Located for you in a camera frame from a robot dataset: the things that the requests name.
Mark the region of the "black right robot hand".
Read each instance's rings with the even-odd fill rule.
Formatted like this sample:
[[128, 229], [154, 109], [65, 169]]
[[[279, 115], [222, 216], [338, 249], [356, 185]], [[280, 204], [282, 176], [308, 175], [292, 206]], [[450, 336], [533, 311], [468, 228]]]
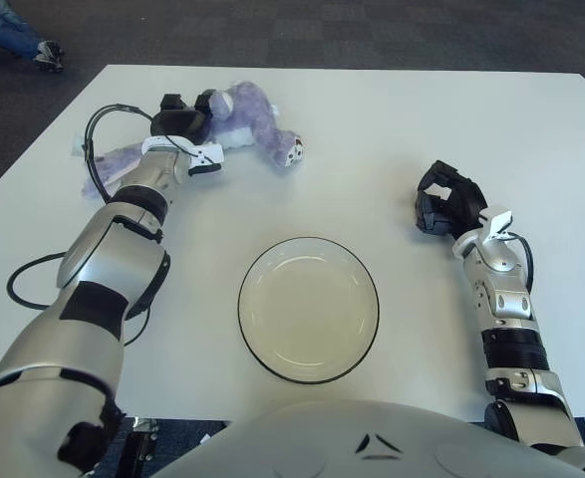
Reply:
[[[450, 190], [447, 199], [426, 193], [434, 184]], [[450, 235], [457, 239], [480, 227], [479, 213], [486, 207], [486, 200], [475, 182], [460, 175], [454, 167], [437, 160], [418, 185], [416, 225], [426, 234]]]

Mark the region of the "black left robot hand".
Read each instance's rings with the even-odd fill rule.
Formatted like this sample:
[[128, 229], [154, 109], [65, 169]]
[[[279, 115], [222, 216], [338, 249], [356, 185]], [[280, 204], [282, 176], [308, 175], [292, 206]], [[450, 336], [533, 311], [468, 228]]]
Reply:
[[221, 163], [214, 161], [203, 152], [203, 145], [211, 131], [212, 110], [210, 99], [214, 90], [205, 90], [196, 98], [194, 106], [188, 106], [180, 94], [165, 94], [159, 105], [159, 112], [152, 117], [150, 132], [153, 136], [166, 136], [170, 143], [176, 143], [174, 136], [189, 140], [203, 155], [202, 164], [190, 164], [189, 175], [216, 172]]

